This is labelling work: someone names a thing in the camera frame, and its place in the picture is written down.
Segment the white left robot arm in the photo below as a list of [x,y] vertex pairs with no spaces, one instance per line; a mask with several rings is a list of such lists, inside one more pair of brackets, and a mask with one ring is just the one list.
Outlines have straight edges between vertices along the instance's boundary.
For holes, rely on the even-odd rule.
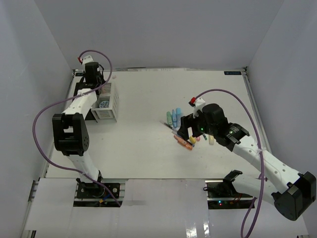
[[87,191],[94,198],[99,198],[104,194],[105,186],[100,182],[101,172],[88,153],[90,139],[85,118],[99,95],[98,90],[90,91],[105,81],[98,62],[88,62],[84,68],[84,76],[75,87],[77,98],[61,114],[55,114],[52,118],[53,138],[55,149],[66,156],[79,171],[77,181],[89,183]]

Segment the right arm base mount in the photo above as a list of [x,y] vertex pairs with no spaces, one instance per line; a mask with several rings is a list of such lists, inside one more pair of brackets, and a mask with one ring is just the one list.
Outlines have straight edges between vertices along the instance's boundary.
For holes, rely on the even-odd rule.
[[209,210],[248,209],[253,197],[238,193],[222,180],[207,180],[203,191],[207,194]]

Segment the light blue L-point highlighter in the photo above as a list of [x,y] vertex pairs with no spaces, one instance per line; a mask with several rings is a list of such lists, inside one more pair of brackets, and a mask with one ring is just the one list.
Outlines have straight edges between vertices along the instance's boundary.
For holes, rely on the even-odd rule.
[[177,127],[181,126],[181,117],[182,117],[182,111],[180,108],[176,108],[176,123]]

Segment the yellow highlighter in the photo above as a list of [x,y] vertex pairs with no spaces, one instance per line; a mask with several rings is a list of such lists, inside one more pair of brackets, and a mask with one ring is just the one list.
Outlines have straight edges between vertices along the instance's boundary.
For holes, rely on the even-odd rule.
[[209,145],[214,145],[214,137],[209,135]]

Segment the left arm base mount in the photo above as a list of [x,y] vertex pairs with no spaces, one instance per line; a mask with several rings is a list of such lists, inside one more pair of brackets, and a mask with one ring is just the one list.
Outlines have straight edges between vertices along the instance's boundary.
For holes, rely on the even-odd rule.
[[76,188],[73,206],[90,208],[114,208],[120,207],[124,198],[124,189],[118,182],[103,183],[99,186],[95,183],[79,183]]

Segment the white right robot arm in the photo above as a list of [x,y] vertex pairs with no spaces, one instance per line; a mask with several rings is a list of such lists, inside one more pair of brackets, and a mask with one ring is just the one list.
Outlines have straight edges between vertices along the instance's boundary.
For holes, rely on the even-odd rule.
[[260,148],[245,128],[227,120],[218,104],[202,103],[192,114],[183,116],[177,134],[188,140],[189,129],[194,137],[213,136],[219,145],[245,159],[264,176],[260,181],[233,170],[223,179],[228,197],[244,193],[263,198],[290,221],[297,220],[316,200],[317,179],[312,173],[301,173]]

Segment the blue white tape roll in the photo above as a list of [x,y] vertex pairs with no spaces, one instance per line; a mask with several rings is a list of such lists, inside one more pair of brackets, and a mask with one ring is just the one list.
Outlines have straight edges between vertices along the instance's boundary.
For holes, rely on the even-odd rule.
[[99,103],[99,108],[108,108],[109,107],[109,100],[103,100]]

